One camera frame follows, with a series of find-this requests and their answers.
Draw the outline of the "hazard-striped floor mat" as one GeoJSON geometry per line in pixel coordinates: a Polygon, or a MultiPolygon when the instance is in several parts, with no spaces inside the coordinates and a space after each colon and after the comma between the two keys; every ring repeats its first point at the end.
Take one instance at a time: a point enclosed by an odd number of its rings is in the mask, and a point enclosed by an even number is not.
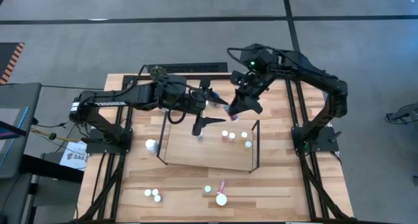
{"type": "Polygon", "coordinates": [[[10,80],[24,47],[24,42],[0,42],[0,85],[10,80]]]}

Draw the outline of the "red pill bottle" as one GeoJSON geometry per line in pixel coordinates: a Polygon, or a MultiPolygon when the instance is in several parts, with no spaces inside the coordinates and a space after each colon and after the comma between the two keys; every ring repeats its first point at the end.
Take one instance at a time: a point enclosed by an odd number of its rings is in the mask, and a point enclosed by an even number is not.
{"type": "Polygon", "coordinates": [[[227,113],[227,115],[228,115],[228,117],[229,117],[229,119],[231,121],[237,121],[237,120],[239,120],[239,115],[238,114],[234,114],[234,115],[231,114],[230,106],[229,105],[225,105],[224,106],[224,110],[227,113]]]}

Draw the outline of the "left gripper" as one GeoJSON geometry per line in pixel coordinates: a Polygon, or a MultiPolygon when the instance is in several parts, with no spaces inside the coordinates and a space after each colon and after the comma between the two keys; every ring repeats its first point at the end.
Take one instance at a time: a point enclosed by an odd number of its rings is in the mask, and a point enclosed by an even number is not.
{"type": "Polygon", "coordinates": [[[178,110],[185,114],[196,116],[192,128],[193,136],[199,136],[202,132],[202,128],[206,127],[208,124],[225,121],[225,119],[201,117],[206,108],[207,101],[228,105],[228,102],[224,101],[221,97],[216,98],[212,89],[208,89],[205,92],[202,89],[188,89],[188,91],[179,98],[178,110]]]}

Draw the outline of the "green cactus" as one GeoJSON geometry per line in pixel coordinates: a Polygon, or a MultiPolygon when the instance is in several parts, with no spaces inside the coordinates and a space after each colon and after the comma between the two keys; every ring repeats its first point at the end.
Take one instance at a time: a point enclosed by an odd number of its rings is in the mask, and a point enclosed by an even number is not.
{"type": "Polygon", "coordinates": [[[164,67],[156,65],[150,71],[150,77],[154,82],[166,82],[167,71],[164,67]]]}

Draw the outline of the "dark grey side desk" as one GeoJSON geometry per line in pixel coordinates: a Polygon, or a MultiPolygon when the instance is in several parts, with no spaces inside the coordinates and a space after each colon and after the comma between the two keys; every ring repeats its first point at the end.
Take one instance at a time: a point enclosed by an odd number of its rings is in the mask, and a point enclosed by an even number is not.
{"type": "MultiPolygon", "coordinates": [[[[30,132],[41,84],[0,86],[0,120],[30,132]]],[[[0,223],[20,224],[31,185],[31,174],[22,174],[20,164],[28,136],[0,140],[0,223]]]]}

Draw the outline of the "black floor stand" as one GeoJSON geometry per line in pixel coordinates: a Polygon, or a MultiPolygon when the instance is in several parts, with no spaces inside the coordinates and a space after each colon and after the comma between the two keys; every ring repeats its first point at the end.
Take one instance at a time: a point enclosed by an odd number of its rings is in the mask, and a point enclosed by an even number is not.
{"type": "Polygon", "coordinates": [[[418,123],[418,103],[407,104],[400,107],[395,113],[386,114],[385,121],[396,125],[418,123]]]}

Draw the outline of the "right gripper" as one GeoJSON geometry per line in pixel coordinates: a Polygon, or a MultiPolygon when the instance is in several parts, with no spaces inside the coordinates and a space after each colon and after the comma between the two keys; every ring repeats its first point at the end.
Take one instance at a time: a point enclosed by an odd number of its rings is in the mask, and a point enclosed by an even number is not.
{"type": "Polygon", "coordinates": [[[258,99],[260,94],[268,88],[268,74],[248,72],[241,82],[241,85],[235,91],[235,97],[229,104],[228,115],[235,116],[245,111],[245,104],[249,110],[257,114],[263,111],[262,106],[255,99],[244,99],[244,97],[253,97],[258,99]]]}

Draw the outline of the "white printed paper sheet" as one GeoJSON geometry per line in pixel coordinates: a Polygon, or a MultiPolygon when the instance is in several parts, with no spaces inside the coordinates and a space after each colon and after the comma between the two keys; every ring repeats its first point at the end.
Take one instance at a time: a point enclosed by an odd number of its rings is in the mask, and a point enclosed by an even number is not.
{"type": "Polygon", "coordinates": [[[82,141],[69,142],[59,164],[65,167],[85,171],[88,161],[86,146],[87,144],[82,141]]]}

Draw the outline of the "black floor grille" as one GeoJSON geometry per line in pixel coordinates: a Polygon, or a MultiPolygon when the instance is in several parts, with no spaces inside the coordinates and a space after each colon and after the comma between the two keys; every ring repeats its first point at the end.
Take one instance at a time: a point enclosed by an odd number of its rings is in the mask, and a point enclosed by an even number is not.
{"type": "Polygon", "coordinates": [[[167,73],[228,72],[227,62],[151,64],[147,65],[147,71],[155,67],[164,68],[167,73]]]}

